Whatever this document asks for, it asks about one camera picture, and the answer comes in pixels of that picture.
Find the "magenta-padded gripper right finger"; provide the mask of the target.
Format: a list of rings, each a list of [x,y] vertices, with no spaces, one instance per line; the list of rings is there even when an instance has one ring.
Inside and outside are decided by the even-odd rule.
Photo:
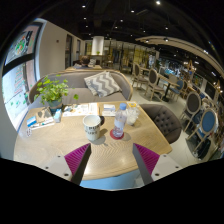
[[[168,154],[159,155],[136,143],[133,144],[132,153],[145,185],[182,169]]]

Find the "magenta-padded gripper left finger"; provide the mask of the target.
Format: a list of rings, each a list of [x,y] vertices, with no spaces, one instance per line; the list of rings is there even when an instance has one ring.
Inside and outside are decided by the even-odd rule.
[[[91,144],[85,144],[65,156],[56,156],[43,169],[76,185],[82,181],[91,155]]]

